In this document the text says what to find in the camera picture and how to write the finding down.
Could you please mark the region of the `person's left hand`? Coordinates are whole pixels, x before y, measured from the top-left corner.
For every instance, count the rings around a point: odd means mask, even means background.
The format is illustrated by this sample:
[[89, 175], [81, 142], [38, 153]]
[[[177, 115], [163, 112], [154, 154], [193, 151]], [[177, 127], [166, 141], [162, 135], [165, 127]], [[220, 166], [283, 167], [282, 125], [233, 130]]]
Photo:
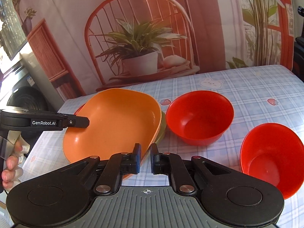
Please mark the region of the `person's left hand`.
[[23, 169], [19, 167], [24, 154], [29, 153], [30, 145], [19, 137], [14, 145], [13, 153], [6, 160], [6, 167], [2, 172], [2, 186], [4, 190], [10, 191], [19, 183], [19, 177], [23, 175]]

